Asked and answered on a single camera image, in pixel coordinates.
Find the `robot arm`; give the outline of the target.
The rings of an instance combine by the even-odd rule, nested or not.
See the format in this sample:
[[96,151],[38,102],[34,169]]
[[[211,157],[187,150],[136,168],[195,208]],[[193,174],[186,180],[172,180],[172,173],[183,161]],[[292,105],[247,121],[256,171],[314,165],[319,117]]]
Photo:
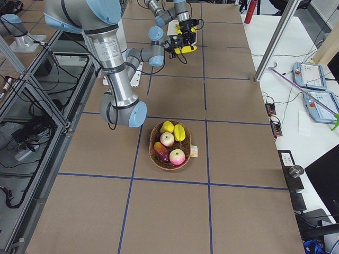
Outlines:
[[182,39],[180,47],[188,46],[193,50],[196,43],[196,28],[200,21],[191,17],[186,1],[173,1],[173,3],[174,6],[166,10],[158,1],[144,1],[144,5],[152,11],[156,24],[161,28],[169,24],[169,22],[177,20],[178,30]]
[[173,19],[187,21],[190,16],[186,1],[174,1],[174,6],[164,10],[157,1],[145,1],[155,16],[156,25],[148,36],[148,49],[121,51],[119,22],[122,18],[119,1],[45,1],[46,23],[70,33],[82,34],[88,40],[88,51],[102,68],[109,84],[104,93],[100,113],[106,122],[114,125],[140,127],[147,115],[145,102],[132,91],[131,81],[141,62],[160,67],[164,63],[164,51],[171,46],[163,26]]

